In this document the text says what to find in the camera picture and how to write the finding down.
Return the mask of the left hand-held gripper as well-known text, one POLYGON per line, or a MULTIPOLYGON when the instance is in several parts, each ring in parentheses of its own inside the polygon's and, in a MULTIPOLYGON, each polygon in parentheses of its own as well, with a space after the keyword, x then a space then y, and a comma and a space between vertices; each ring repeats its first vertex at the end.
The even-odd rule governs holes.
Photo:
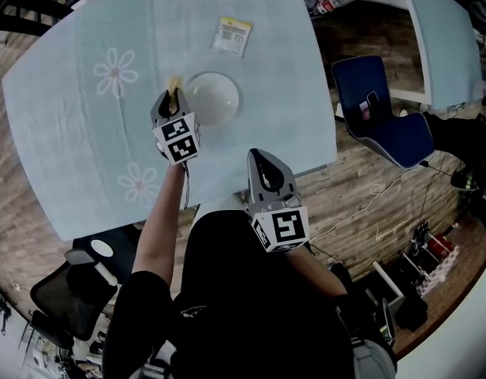
POLYGON ((172 165, 184 163, 199 155, 200 125, 194 113, 190 113, 188 101, 182 89, 176 88, 175 99, 180 117, 170 120, 170 93, 165 90, 152 106, 150 117, 152 132, 159 151, 172 165))

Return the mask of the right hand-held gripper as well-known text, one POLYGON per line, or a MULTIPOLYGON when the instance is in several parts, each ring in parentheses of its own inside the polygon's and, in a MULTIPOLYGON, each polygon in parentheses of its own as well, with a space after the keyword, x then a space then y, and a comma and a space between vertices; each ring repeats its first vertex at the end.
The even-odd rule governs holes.
POLYGON ((248 157, 250 226, 267 253, 286 252, 309 241, 308 209, 295 177, 278 157, 252 148, 248 157))

